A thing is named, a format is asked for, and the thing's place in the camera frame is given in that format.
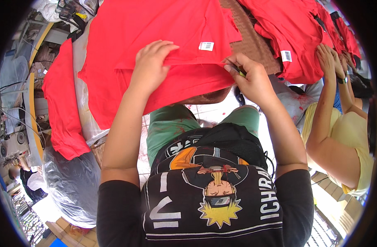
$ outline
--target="garment pile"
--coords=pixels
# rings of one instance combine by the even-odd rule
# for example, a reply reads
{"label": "garment pile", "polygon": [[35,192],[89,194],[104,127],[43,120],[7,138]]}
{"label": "garment pile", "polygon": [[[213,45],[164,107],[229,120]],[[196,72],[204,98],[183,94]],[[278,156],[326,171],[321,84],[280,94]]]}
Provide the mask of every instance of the garment pile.
{"label": "garment pile", "polygon": [[[270,39],[274,57],[281,59],[283,71],[277,76],[291,83],[313,84],[323,76],[315,56],[320,43],[339,53],[352,50],[346,41],[355,40],[342,40],[329,13],[315,0],[238,2],[250,10],[257,20],[255,31]],[[171,69],[143,114],[234,83],[221,61],[231,55],[230,43],[242,37],[231,11],[223,9],[218,0],[105,1],[92,20],[87,56],[77,74],[87,85],[89,110],[101,130],[112,125],[130,84],[136,53],[155,40],[173,41],[180,48],[166,57],[164,65]],[[72,60],[69,39],[61,46],[42,88],[53,147],[68,160],[90,151],[81,132]]]}

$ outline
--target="green shorts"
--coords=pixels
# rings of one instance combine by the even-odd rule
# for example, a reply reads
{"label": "green shorts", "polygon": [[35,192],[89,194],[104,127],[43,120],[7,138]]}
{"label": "green shorts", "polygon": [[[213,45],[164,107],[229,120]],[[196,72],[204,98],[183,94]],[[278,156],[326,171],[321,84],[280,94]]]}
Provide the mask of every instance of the green shorts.
{"label": "green shorts", "polygon": [[[252,135],[259,137],[259,112],[252,107],[239,107],[232,111],[221,123],[230,122],[245,126]],[[158,151],[180,134],[201,128],[194,114],[184,105],[165,106],[150,113],[147,133],[147,156],[150,166]]]}

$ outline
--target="yellow hair print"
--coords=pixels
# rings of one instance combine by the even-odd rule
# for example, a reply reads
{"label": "yellow hair print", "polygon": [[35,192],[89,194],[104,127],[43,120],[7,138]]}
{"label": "yellow hair print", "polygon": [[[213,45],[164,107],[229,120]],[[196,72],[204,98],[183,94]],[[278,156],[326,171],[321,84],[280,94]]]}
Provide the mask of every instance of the yellow hair print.
{"label": "yellow hair print", "polygon": [[238,216],[235,213],[242,209],[241,206],[238,205],[240,201],[241,200],[239,199],[234,202],[230,202],[230,205],[227,207],[211,207],[211,205],[209,205],[207,202],[200,202],[201,207],[198,208],[198,210],[202,212],[200,219],[207,219],[207,226],[216,223],[219,229],[221,229],[223,223],[230,226],[230,219],[238,219]]}
{"label": "yellow hair print", "polygon": [[212,172],[211,176],[215,180],[215,185],[218,185],[218,184],[221,183],[221,177],[223,176],[223,173],[222,172]]}

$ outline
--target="tiled floor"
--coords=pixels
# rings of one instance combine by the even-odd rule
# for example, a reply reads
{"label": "tiled floor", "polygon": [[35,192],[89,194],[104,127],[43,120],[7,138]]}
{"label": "tiled floor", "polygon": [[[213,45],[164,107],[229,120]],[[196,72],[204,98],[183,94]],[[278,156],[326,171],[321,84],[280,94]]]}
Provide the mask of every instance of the tiled floor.
{"label": "tiled floor", "polygon": [[[246,104],[256,106],[253,102],[245,99]],[[193,114],[196,116],[197,119],[205,120],[207,122],[216,125],[217,123],[221,122],[226,116],[228,116],[235,108],[239,107],[239,103],[235,99],[233,91],[229,92],[227,97],[224,101],[212,104],[212,105],[186,105]],[[139,171],[139,178],[140,178],[140,185],[146,182],[150,175],[150,165],[147,159],[147,145],[146,145],[146,138],[147,138],[147,130],[149,128],[150,123],[150,115],[143,116],[142,122],[142,136],[141,136],[141,143],[139,148],[139,157],[138,157],[138,171]],[[272,143],[270,140],[270,134],[268,132],[267,121],[265,119],[264,114],[260,114],[260,124],[259,124],[259,139],[264,151],[268,151],[268,157],[273,161],[275,164],[275,155],[274,149],[272,148]],[[272,173],[272,166],[269,163],[268,172]]]}

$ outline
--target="barcode label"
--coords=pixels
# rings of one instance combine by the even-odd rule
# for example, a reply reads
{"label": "barcode label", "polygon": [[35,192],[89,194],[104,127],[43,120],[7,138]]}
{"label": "barcode label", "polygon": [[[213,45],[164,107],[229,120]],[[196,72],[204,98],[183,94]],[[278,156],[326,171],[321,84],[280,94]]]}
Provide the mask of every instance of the barcode label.
{"label": "barcode label", "polygon": [[293,62],[291,60],[290,51],[281,51],[281,55],[282,55],[282,62]]}
{"label": "barcode label", "polygon": [[214,42],[201,42],[200,46],[198,46],[198,49],[203,51],[213,51],[214,44]]}

